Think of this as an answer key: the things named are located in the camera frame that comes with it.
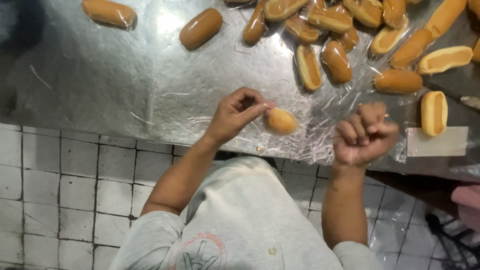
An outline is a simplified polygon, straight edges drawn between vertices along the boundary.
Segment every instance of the person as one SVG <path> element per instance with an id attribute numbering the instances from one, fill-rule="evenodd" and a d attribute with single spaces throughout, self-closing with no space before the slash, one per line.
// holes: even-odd
<path id="1" fill-rule="evenodd" d="M 362 186 L 367 164 L 397 138 L 382 103 L 360 105 L 336 127 L 323 237 L 263 159 L 230 159 L 207 175 L 219 148 L 274 106 L 246 87 L 224 97 L 205 134 L 158 180 L 110 269 L 379 269 Z"/>

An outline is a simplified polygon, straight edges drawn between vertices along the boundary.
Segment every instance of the hand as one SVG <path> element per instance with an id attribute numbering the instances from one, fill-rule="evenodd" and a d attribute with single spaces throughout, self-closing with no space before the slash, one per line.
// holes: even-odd
<path id="1" fill-rule="evenodd" d="M 335 162 L 365 167 L 395 144 L 398 125 L 384 123 L 382 102 L 359 105 L 356 114 L 336 126 Z"/>
<path id="2" fill-rule="evenodd" d="M 220 147 L 237 136 L 248 123 L 274 107 L 275 103 L 266 102 L 257 90 L 239 88 L 220 101 L 204 137 Z"/>

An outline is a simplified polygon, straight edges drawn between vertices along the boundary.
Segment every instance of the small round bun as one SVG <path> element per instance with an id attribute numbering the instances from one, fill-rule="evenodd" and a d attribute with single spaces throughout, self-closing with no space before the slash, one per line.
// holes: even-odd
<path id="1" fill-rule="evenodd" d="M 276 135 L 290 135 L 297 130 L 298 122 L 295 116 L 286 110 L 273 108 L 265 118 L 266 128 Z"/>

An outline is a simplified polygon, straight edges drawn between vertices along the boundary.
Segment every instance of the pink cloth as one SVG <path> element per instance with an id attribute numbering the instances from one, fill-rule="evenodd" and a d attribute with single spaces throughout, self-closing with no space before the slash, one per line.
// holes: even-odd
<path id="1" fill-rule="evenodd" d="M 458 215 L 466 226 L 480 231 L 480 185 L 459 186 L 452 193 Z"/>

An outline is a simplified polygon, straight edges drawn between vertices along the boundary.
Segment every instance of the stainless steel table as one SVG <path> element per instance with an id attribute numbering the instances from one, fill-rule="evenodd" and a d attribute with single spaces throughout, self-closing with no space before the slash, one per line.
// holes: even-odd
<path id="1" fill-rule="evenodd" d="M 240 42 L 252 8 L 232 9 L 221 0 L 119 0 L 138 14 L 133 31 L 99 26 L 80 8 L 79 0 L 19 0 L 0 3 L 0 121 L 191 145 L 208 126 L 220 99 L 241 87 L 259 89 L 278 107 L 292 111 L 302 130 L 278 137 L 265 132 L 261 119 L 249 124 L 223 149 L 328 164 L 330 135 L 340 119 L 360 102 L 380 99 L 393 121 L 419 123 L 418 103 L 408 98 L 372 93 L 376 69 L 386 59 L 367 60 L 374 32 L 362 29 L 360 44 L 348 54 L 354 79 L 333 86 L 322 72 L 323 86 L 306 94 L 295 64 L 296 44 L 271 25 L 253 48 Z M 423 25 L 439 0 L 426 0 L 409 13 L 411 29 Z M 224 17 L 220 32 L 199 49 L 188 52 L 178 41 L 181 27 L 208 7 Z M 465 28 L 466 15 L 435 46 L 473 46 L 476 36 Z M 322 35 L 317 51 L 328 37 Z M 434 76 L 442 84 L 476 88 L 469 81 L 473 64 Z M 450 126 L 470 127 L 471 146 L 461 158 L 392 157 L 405 154 L 405 139 L 391 154 L 372 164 L 375 170 L 432 174 L 453 179 L 480 179 L 476 145 L 478 113 L 449 100 Z"/>

